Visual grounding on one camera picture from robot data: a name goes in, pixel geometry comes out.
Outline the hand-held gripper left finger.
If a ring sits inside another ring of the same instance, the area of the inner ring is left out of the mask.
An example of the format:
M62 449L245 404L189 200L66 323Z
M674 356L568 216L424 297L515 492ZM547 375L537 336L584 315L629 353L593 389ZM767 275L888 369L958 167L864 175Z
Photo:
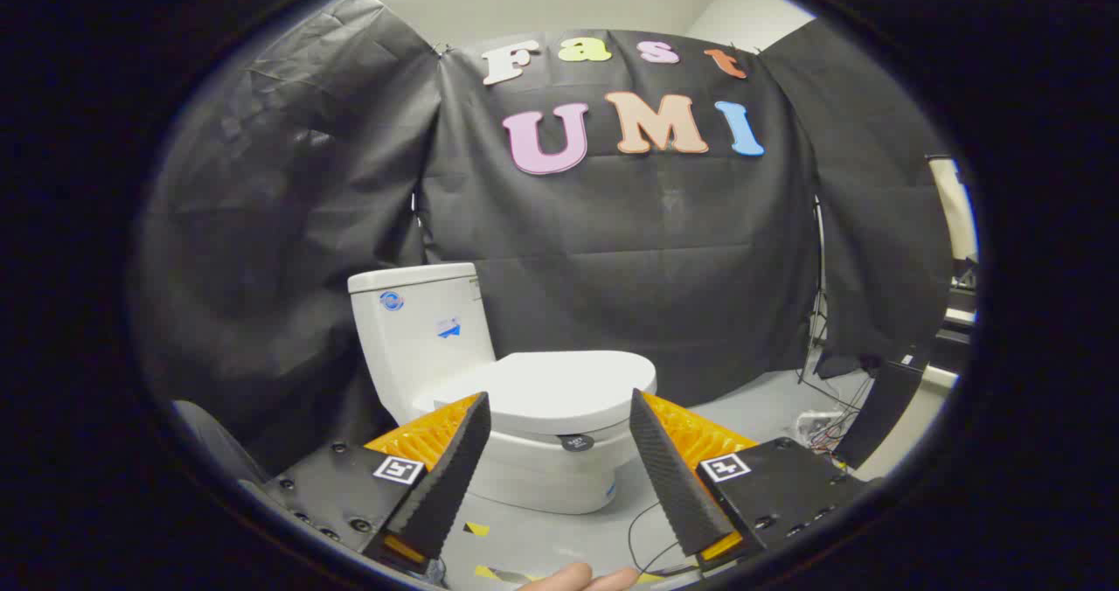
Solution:
M267 504L328 544L410 574L427 574L490 439L478 392L376 437L332 442L261 488Z

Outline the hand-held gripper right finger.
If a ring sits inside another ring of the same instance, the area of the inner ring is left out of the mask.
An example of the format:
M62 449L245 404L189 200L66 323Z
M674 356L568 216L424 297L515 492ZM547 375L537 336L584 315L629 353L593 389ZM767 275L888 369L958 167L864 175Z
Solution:
M640 390L629 430L677 546L703 571L799 542L880 488L791 437L753 442Z

